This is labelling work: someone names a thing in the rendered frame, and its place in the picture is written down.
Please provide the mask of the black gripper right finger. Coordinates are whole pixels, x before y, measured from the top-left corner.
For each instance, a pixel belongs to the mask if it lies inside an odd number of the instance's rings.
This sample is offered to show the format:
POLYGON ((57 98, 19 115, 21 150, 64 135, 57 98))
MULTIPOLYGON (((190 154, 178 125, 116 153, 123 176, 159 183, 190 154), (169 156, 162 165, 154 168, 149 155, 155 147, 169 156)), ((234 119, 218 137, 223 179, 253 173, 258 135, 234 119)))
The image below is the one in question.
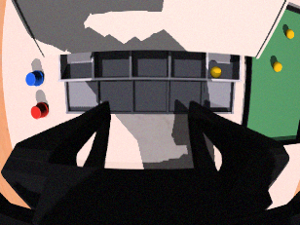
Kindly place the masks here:
POLYGON ((216 168, 204 134, 221 154, 227 200, 271 188, 289 162, 282 143, 190 101, 188 127, 194 168, 216 168))

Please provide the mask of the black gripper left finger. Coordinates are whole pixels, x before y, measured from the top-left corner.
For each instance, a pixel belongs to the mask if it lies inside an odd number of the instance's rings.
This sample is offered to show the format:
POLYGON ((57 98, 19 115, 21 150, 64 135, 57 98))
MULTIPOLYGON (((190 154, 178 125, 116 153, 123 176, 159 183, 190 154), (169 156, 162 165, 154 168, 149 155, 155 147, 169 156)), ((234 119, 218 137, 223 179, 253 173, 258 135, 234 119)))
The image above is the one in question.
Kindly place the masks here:
POLYGON ((18 142, 10 156, 77 166, 78 152, 95 133, 83 167, 105 168, 110 124, 109 101, 104 101, 82 115, 18 142))

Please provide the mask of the yellow ball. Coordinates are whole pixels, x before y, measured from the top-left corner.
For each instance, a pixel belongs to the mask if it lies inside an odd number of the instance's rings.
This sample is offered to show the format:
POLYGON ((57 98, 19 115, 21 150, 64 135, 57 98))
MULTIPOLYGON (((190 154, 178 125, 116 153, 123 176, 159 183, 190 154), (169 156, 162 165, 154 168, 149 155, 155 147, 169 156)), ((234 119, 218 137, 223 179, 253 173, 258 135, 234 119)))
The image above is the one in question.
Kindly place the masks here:
POLYGON ((210 75, 213 77, 213 78, 218 78, 221 76, 221 69, 218 67, 218 66, 213 66, 211 69, 210 69, 210 75))
POLYGON ((281 71, 281 63, 276 61, 273 63, 273 69, 277 72, 281 71))
POLYGON ((291 29, 287 29, 285 31, 285 35, 286 35, 287 38, 291 39, 291 38, 294 37, 294 32, 291 29))

